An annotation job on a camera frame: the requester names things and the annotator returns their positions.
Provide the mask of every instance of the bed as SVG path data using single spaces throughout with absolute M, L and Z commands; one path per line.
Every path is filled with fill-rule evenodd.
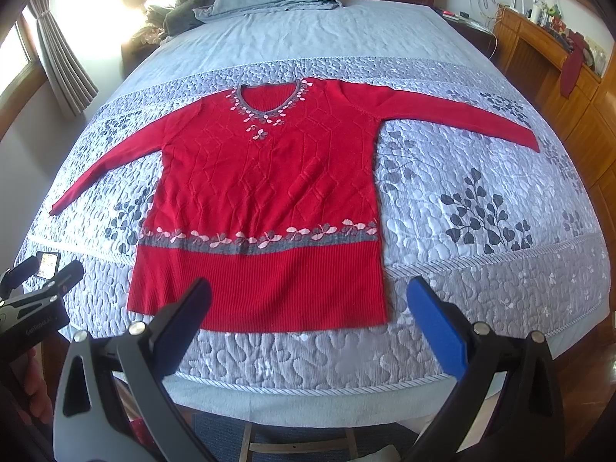
M 116 335 L 132 321 L 151 320 L 127 311 L 126 301 L 162 166 L 159 153 L 122 166 L 66 213 L 49 217 L 76 178 L 130 134 L 204 95 L 309 76 L 472 104 L 529 127 L 540 152 L 427 122 L 386 122 L 374 178 L 389 323 L 276 334 L 202 330 L 178 372 L 165 380 L 177 403 L 295 427 L 382 424 L 436 412 L 454 380 L 442 373 L 407 309 L 406 285 L 417 275 L 471 321 L 511 336 L 544 332 L 554 356 L 605 318 L 606 244 L 547 123 L 436 13 L 407 3 L 432 0 L 342 1 L 336 10 L 251 15 L 183 33 L 99 109 L 17 259 L 60 251 L 63 264 L 84 264 L 84 280 L 66 297 L 71 323 L 63 335 L 70 339 L 84 328 L 97 337 Z M 492 220 L 484 221 L 487 216 Z M 485 226 L 478 226 L 480 219 Z M 29 281 L 26 289 L 38 285 Z

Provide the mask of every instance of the blue clamp pad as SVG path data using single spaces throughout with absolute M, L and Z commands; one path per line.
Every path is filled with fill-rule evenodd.
M 460 380 L 468 368 L 466 340 L 447 316 L 447 303 L 418 276 L 408 284 L 407 304 L 445 373 Z

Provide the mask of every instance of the light blue quilted bedspread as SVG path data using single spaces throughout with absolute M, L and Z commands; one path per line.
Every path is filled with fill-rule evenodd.
M 141 224 L 159 153 L 109 172 L 59 217 L 48 211 L 94 161 L 159 117 L 238 84 L 340 78 L 462 101 L 535 132 L 541 152 L 418 121 L 383 125 L 374 176 L 390 323 L 278 334 L 201 331 L 179 374 L 225 388 L 366 393 L 442 377 L 404 298 L 423 275 L 469 319 L 500 333 L 548 335 L 606 313 L 609 260 L 569 157 L 535 109 L 431 10 L 369 0 L 256 15 L 181 35 L 138 68 L 97 113 L 58 173 L 19 258 L 61 251 L 85 279 L 66 297 L 71 326 L 123 332 Z M 365 20 L 373 23 L 366 26 Z M 28 284 L 33 289 L 36 282 Z

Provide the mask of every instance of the bedside table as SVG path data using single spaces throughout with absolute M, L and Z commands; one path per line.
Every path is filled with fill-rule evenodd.
M 483 55 L 492 58 L 497 48 L 497 38 L 494 33 L 486 29 L 481 29 L 479 25 L 475 26 L 474 21 L 469 21 L 463 17 L 452 17 L 446 14 L 442 15 L 451 27 L 466 38 L 470 43 Z
M 158 44 L 142 44 L 136 41 L 123 43 L 122 50 L 122 76 L 124 79 L 133 72 L 133 70 L 145 61 L 152 52 L 159 47 Z

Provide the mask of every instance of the wooden cabinet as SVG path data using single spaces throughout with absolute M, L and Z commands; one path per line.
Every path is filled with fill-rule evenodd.
M 585 65 L 569 98 L 561 95 L 567 52 L 545 30 L 502 8 L 494 63 L 546 119 L 588 190 L 612 263 L 616 310 L 616 49 L 601 80 Z
M 560 140 L 567 140 L 586 112 L 590 101 L 577 86 L 569 99 L 565 99 L 560 93 L 560 78 L 556 81 L 556 87 L 549 91 L 539 111 Z
M 616 161 L 616 137 L 594 106 L 586 110 L 564 146 L 586 189 Z

